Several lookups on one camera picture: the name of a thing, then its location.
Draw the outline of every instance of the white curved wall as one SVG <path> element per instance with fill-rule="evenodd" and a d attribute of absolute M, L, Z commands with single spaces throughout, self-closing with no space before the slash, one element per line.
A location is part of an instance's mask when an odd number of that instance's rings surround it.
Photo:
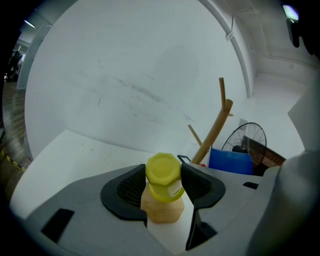
<path fill-rule="evenodd" d="M 221 107 L 219 77 L 234 101 L 229 132 L 250 112 L 244 76 L 200 2 L 79 0 L 49 31 L 30 71 L 32 155 L 65 129 L 142 151 L 194 152 L 187 125 L 207 134 Z"/>

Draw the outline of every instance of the electric fan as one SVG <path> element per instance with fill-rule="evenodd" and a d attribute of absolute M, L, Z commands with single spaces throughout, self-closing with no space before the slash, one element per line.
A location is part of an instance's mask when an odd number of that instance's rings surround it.
<path fill-rule="evenodd" d="M 249 154 L 253 168 L 256 168 L 264 159 L 266 148 L 267 139 L 262 127 L 257 123 L 247 122 L 233 131 L 222 150 Z"/>

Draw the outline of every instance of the white table surface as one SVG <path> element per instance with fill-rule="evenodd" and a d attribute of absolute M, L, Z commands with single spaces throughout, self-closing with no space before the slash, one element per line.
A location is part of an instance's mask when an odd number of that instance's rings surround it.
<path fill-rule="evenodd" d="M 127 149 L 63 131 L 31 163 L 17 184 L 11 201 L 12 212 L 26 219 L 68 184 L 119 168 L 147 163 L 154 153 Z M 185 251 L 193 204 L 186 193 L 182 196 L 184 211 L 170 224 L 148 220 L 148 230 L 174 254 Z"/>

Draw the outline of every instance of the yellow bottle cap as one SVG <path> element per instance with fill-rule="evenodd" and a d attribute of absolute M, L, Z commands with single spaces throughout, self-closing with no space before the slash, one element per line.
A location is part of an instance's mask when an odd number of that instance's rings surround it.
<path fill-rule="evenodd" d="M 151 185 L 167 187 L 180 179 L 180 162 L 169 153 L 157 153 L 148 159 L 145 175 Z"/>

